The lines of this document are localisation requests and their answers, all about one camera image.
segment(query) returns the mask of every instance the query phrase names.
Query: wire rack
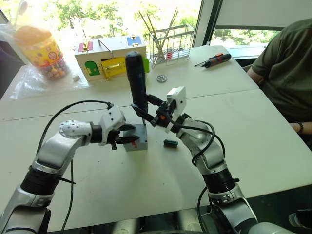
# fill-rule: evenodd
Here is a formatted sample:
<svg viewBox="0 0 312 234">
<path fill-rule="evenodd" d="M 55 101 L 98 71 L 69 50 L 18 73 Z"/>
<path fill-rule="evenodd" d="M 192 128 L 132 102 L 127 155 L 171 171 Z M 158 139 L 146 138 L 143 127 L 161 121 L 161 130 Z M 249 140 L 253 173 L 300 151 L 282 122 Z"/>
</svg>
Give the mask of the wire rack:
<svg viewBox="0 0 312 234">
<path fill-rule="evenodd" d="M 157 64 L 178 61 L 187 58 L 194 37 L 194 29 L 188 24 L 171 27 L 170 29 L 155 30 L 154 35 L 149 36 L 150 62 L 155 67 Z"/>
</svg>

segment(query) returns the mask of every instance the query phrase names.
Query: olive green shirt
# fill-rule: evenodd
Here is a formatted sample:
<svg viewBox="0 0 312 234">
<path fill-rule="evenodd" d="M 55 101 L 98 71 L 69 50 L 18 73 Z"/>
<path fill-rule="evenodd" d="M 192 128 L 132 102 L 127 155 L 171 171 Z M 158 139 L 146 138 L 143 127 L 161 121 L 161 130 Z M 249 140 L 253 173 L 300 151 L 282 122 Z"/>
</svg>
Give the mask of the olive green shirt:
<svg viewBox="0 0 312 234">
<path fill-rule="evenodd" d="M 260 88 L 289 122 L 312 120 L 312 19 L 284 28 L 256 59 Z"/>
</svg>

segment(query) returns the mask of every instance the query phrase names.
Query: orange lid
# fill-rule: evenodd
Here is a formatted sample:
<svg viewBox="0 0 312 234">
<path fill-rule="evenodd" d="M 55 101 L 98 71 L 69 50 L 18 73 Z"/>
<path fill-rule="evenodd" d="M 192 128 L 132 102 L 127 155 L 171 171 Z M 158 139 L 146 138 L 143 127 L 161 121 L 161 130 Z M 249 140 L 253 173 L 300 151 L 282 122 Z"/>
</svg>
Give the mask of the orange lid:
<svg viewBox="0 0 312 234">
<path fill-rule="evenodd" d="M 51 37 L 51 35 L 50 31 L 44 29 L 23 26 L 17 30 L 14 38 L 18 45 L 29 46 L 45 41 Z"/>
</svg>

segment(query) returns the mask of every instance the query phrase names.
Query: white table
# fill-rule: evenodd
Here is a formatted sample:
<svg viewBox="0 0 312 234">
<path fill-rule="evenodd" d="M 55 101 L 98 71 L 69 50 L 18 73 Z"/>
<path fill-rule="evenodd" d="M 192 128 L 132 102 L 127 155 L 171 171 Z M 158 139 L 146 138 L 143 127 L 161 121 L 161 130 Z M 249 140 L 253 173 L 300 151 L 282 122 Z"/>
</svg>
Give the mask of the white table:
<svg viewBox="0 0 312 234">
<path fill-rule="evenodd" d="M 309 149 L 261 90 L 190 98 L 185 112 L 210 122 L 226 147 L 233 177 L 240 178 L 246 197 L 269 194 L 312 183 Z M 128 123 L 140 123 L 131 107 L 121 108 Z M 64 114 L 47 137 L 67 119 L 97 123 L 102 110 Z M 40 134 L 50 117 L 0 122 L 0 210 L 35 157 Z M 74 158 L 74 203 L 66 228 L 113 222 L 192 208 L 204 187 L 191 155 L 163 148 L 164 138 L 175 140 L 160 127 L 147 125 L 147 151 L 127 153 L 122 146 L 81 147 Z M 65 178 L 70 178 L 67 170 Z M 70 197 L 70 185 L 60 182 L 51 203 L 50 231 L 61 229 Z"/>
<path fill-rule="evenodd" d="M 220 52 L 227 53 L 222 46 L 201 46 L 191 49 L 189 61 L 182 59 L 179 63 L 156 66 L 146 78 L 148 93 L 164 98 L 172 88 L 185 86 L 187 97 L 194 98 L 258 89 L 233 58 L 209 69 L 194 67 L 195 64 Z M 125 75 L 112 78 L 111 81 L 91 81 L 89 88 L 77 91 L 11 100 L 9 97 L 22 73 L 23 71 L 16 75 L 0 101 L 0 121 L 52 115 L 70 103 L 86 99 L 110 101 L 118 106 L 129 106 L 132 102 L 129 82 Z M 168 80 L 165 83 L 157 82 L 156 77 L 160 74 L 167 76 Z M 103 108 L 102 104 L 82 104 L 72 107 L 67 112 Z"/>
</svg>

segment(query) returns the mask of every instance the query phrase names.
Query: gray block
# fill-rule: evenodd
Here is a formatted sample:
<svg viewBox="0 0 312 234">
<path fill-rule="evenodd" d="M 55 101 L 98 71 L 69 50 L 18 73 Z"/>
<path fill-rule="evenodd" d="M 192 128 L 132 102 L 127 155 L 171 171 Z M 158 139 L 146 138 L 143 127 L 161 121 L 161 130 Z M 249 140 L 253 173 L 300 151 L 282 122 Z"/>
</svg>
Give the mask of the gray block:
<svg viewBox="0 0 312 234">
<path fill-rule="evenodd" d="M 136 127 L 133 130 L 123 131 L 123 136 L 136 135 L 140 138 L 132 143 L 123 144 L 126 151 L 147 150 L 147 132 L 146 125 L 134 124 Z"/>
</svg>

